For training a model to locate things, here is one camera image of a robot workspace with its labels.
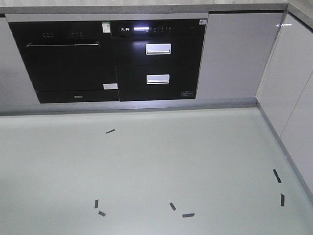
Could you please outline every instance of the brand logo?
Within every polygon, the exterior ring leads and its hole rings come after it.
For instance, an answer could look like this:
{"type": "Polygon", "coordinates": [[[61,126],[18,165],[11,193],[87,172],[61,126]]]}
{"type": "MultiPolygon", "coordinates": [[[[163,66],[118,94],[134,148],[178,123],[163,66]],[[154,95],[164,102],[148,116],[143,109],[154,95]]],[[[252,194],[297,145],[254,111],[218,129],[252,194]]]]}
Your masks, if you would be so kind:
{"type": "Polygon", "coordinates": [[[181,92],[181,97],[190,97],[194,94],[193,91],[185,91],[185,92],[181,92]]]}

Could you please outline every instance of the oven control panel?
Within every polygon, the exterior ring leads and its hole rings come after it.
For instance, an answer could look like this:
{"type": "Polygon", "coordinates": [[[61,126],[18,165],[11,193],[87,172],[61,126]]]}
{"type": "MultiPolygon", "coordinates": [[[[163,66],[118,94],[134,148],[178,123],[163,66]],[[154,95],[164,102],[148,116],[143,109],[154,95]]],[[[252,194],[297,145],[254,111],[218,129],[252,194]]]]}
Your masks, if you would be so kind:
{"type": "Polygon", "coordinates": [[[206,19],[111,21],[113,37],[199,36],[206,19]]]}

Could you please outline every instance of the floor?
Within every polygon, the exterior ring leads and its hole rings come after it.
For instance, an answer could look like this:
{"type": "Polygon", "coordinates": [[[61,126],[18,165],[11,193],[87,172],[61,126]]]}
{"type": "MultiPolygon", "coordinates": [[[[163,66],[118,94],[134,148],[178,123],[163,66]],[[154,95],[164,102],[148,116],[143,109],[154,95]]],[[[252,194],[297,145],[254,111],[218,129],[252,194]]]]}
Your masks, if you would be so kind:
{"type": "Polygon", "coordinates": [[[0,151],[1,235],[313,234],[257,108],[0,117],[0,151]]]}

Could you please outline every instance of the corner cabinet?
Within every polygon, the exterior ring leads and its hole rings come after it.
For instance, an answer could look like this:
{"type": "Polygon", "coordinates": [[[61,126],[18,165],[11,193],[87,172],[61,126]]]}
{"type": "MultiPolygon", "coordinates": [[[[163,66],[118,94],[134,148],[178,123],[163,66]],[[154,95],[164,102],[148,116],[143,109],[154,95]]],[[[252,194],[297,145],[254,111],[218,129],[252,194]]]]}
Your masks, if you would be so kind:
{"type": "Polygon", "coordinates": [[[278,135],[313,70],[313,33],[287,15],[257,99],[278,135]]]}

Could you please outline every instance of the gray countertop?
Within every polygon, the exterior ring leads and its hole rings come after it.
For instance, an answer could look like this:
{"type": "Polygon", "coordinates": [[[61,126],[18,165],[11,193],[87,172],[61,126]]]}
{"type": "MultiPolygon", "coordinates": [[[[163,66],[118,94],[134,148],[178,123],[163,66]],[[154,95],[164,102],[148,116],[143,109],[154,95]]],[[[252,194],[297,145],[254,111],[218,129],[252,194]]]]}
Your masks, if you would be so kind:
{"type": "Polygon", "coordinates": [[[286,7],[313,28],[312,0],[0,0],[4,14],[204,13],[286,7]]]}

